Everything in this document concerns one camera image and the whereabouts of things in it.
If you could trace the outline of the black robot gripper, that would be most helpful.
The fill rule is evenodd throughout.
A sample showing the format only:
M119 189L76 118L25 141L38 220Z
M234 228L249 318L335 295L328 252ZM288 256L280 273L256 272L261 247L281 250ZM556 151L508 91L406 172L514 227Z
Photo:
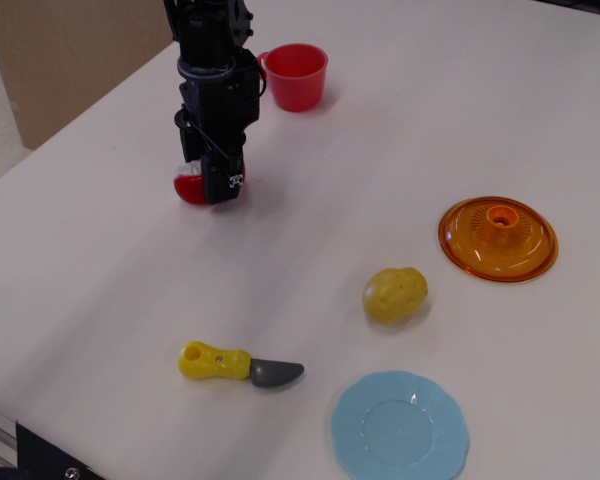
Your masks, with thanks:
M236 199L244 184L245 130L260 113L262 68L247 49L236 50L221 68L194 67L182 59L177 67L183 103L174 122L184 161L201 159L207 204Z

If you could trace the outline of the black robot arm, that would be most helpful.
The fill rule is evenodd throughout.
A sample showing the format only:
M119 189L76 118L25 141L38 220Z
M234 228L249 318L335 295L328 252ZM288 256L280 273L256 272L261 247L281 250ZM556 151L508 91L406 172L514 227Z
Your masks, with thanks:
M179 44L182 106L174 116L185 163L174 188L185 202L212 205L239 196L246 129L259 119L265 74L244 43L253 15L242 1L166 1Z

